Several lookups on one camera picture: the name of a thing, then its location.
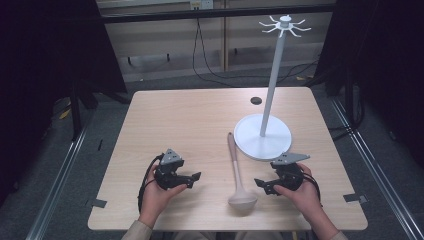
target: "sleeve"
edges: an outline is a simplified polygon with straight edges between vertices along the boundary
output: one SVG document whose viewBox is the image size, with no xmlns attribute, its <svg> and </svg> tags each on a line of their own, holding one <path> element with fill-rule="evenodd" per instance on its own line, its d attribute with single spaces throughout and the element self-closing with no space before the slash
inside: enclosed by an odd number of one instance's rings
<svg viewBox="0 0 424 240">
<path fill-rule="evenodd" d="M 348 239 L 342 232 L 339 232 L 331 240 L 348 240 Z"/>
<path fill-rule="evenodd" d="M 122 240 L 148 240 L 152 229 L 140 221 L 134 221 Z"/>
</svg>

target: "person's left hand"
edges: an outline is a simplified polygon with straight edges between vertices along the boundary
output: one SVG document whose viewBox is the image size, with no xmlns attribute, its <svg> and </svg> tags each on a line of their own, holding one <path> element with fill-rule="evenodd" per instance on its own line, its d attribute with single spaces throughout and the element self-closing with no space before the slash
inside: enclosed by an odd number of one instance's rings
<svg viewBox="0 0 424 240">
<path fill-rule="evenodd" d="M 181 184 L 168 190 L 162 189 L 157 182 L 154 181 L 153 172 L 156 168 L 157 165 L 153 165 L 148 174 L 147 182 L 152 180 L 153 182 L 149 183 L 146 189 L 144 189 L 143 204 L 140 209 L 140 217 L 138 218 L 140 222 L 146 224 L 150 228 L 153 228 L 157 218 L 166 208 L 169 201 L 187 188 L 187 185 Z"/>
</svg>

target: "gray floor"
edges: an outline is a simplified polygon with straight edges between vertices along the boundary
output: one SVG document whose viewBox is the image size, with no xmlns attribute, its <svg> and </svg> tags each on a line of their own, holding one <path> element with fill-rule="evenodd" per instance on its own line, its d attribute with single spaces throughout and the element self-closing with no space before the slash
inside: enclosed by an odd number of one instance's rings
<svg viewBox="0 0 424 240">
<path fill-rule="evenodd" d="M 272 61 L 269 58 L 264 59 L 264 62 Z M 129 66 L 125 65 L 128 64 L 127 59 L 120 59 L 121 67 L 131 70 L 123 70 L 124 78 L 131 79 L 131 76 L 126 76 L 126 74 L 133 75 L 134 71 L 137 71 L 136 68 L 139 68 L 140 65 L 136 64 L 143 63 L 142 59 L 138 60 L 140 61 L 133 61 L 133 66 Z M 252 69 L 252 65 L 250 65 L 248 68 L 251 70 L 239 69 L 227 73 L 220 72 L 220 75 L 226 77 L 245 76 L 224 79 L 211 74 L 204 74 L 202 78 L 199 78 L 193 75 L 190 62 L 189 58 L 185 60 L 185 63 L 180 62 L 183 65 L 179 65 L 179 68 L 183 70 L 169 69 L 168 76 L 143 79 L 143 81 L 129 80 L 126 83 L 129 93 L 122 95 L 131 98 L 135 91 L 155 89 L 267 86 L 267 77 L 259 78 L 257 76 L 268 76 L 270 69 L 260 68 L 260 64 L 257 65 L 257 69 Z M 170 63 L 165 58 L 163 64 Z M 302 67 L 296 68 L 294 72 L 298 72 L 298 69 L 302 69 Z M 288 70 L 289 68 L 283 67 L 280 75 L 284 76 Z M 313 73 L 314 68 L 309 68 L 303 73 L 287 78 L 279 83 L 279 86 L 301 86 L 305 80 L 298 80 L 296 76 L 306 78 Z M 341 126 L 342 123 L 334 110 L 332 99 L 326 96 L 324 86 L 315 86 L 312 90 L 327 126 Z M 99 100 L 99 107 L 96 110 L 82 109 L 83 119 L 88 120 L 90 116 L 92 119 L 86 124 L 86 137 L 54 208 L 54 213 L 49 219 L 48 227 L 43 232 L 44 239 L 120 239 L 123 235 L 123 232 L 119 231 L 98 232 L 87 227 L 91 211 L 87 202 L 97 195 L 128 110 L 127 105 L 117 103 L 103 95 L 96 95 L 96 97 Z M 343 92 L 339 99 L 343 101 Z M 52 112 L 60 113 L 60 109 L 66 104 L 66 99 L 59 101 Z M 374 154 L 375 164 L 384 170 L 407 209 L 422 228 L 424 210 L 421 208 L 421 201 L 424 197 L 422 184 L 424 170 L 415 164 L 402 143 L 392 140 L 389 135 L 390 129 L 385 126 L 372 107 L 365 105 L 365 111 L 366 114 L 359 131 Z M 336 136 L 341 132 L 332 131 L 331 133 Z M 61 168 L 63 159 L 66 157 L 71 137 L 71 117 L 60 120 L 58 114 L 53 115 L 52 127 L 47 132 L 34 165 L 20 182 L 19 191 L 11 194 L 0 209 L 0 239 L 24 239 L 28 235 Z M 350 239 L 408 239 L 392 206 L 368 170 L 351 137 L 343 137 L 335 141 L 335 145 L 356 193 L 366 195 L 368 198 L 368 202 L 362 204 L 369 221 L 368 228 L 364 231 L 346 232 L 346 235 Z"/>
</svg>

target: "wooden table surface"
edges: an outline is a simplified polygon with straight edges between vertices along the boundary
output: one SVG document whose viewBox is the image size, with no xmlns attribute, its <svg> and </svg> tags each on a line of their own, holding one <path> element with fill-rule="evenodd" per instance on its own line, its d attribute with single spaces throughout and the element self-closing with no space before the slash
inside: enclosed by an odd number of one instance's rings
<svg viewBox="0 0 424 240">
<path fill-rule="evenodd" d="M 137 195 L 151 160 L 172 148 L 184 160 L 179 175 L 202 172 L 192 189 L 176 196 L 161 214 L 155 230 L 239 231 L 309 230 L 310 226 L 283 196 L 265 195 L 254 178 L 277 179 L 268 162 L 252 160 L 237 150 L 246 190 L 258 202 L 249 214 L 227 203 L 235 180 L 227 134 L 240 119 L 263 113 L 267 88 L 140 91 L 134 94 L 88 226 L 93 230 L 126 230 L 138 218 Z M 263 103 L 253 105 L 252 97 Z M 309 154 L 302 161 L 321 189 L 322 204 L 341 230 L 362 230 L 367 220 L 359 203 L 346 203 L 354 190 L 309 88 L 276 88 L 271 115 L 290 129 L 289 152 Z"/>
</svg>

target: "white pole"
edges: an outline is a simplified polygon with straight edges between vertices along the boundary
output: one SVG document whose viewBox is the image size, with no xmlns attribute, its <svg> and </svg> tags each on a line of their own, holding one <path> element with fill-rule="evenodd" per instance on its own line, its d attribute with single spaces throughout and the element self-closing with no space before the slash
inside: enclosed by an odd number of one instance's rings
<svg viewBox="0 0 424 240">
<path fill-rule="evenodd" d="M 266 97 L 265 111 L 262 118 L 262 126 L 260 136 L 265 137 L 266 127 L 268 124 L 269 113 L 271 112 L 272 99 L 274 98 L 275 86 L 277 85 L 278 71 L 280 70 L 281 58 L 283 56 L 284 42 L 286 33 L 283 32 L 281 37 L 278 37 L 275 47 L 274 61 L 272 63 L 271 77 L 269 79 L 268 94 Z"/>
</svg>

